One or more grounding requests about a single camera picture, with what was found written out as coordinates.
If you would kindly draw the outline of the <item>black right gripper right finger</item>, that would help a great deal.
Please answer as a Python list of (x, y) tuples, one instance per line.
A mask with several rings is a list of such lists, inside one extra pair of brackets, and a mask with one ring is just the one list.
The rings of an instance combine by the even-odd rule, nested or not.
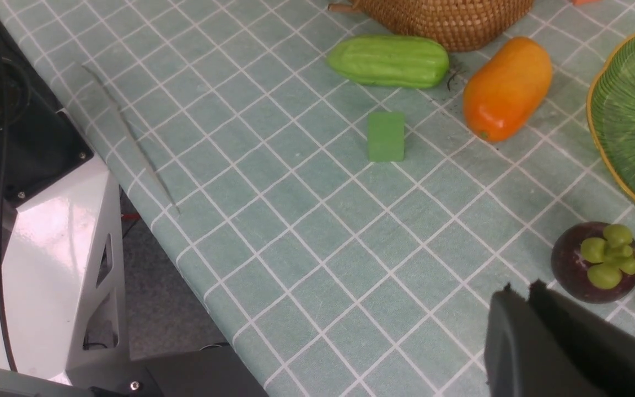
[(542, 281), (528, 304), (568, 359), (607, 396), (635, 396), (635, 337), (600, 319)]

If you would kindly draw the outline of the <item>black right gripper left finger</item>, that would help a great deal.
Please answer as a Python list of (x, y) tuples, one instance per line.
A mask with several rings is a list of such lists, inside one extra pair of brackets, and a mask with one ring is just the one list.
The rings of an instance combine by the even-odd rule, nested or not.
[(568, 360), (510, 285), (492, 295), (484, 359), (491, 396), (568, 396), (572, 392)]

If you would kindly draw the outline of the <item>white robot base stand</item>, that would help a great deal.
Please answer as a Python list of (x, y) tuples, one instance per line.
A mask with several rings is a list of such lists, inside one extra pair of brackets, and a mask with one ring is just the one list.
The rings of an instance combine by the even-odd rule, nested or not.
[(122, 241), (97, 155), (20, 207), (0, 264), (0, 396), (265, 396), (231, 347), (130, 359)]

